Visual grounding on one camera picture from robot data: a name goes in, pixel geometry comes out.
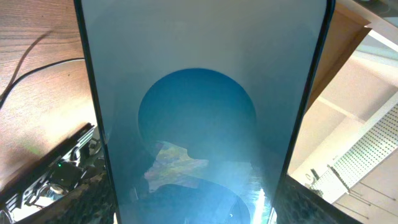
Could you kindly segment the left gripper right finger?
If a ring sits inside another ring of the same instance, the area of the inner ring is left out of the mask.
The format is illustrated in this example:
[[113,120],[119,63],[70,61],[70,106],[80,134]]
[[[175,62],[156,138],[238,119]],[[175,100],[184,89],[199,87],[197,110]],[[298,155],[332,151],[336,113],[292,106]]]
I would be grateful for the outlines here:
[[277,224],[361,224],[288,175],[277,193]]

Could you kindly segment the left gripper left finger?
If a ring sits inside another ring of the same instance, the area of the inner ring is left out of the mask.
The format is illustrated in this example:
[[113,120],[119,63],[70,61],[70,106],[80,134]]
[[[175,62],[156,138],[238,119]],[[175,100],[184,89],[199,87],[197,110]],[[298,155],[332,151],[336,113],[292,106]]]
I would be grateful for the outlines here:
[[113,224],[115,212],[111,183],[102,172],[16,224]]

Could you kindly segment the blue screen smartphone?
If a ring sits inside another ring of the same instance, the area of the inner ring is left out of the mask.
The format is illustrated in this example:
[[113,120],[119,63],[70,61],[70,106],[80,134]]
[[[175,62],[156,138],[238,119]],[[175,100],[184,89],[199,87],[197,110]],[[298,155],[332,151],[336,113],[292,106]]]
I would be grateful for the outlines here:
[[268,223],[329,0],[74,3],[119,223]]

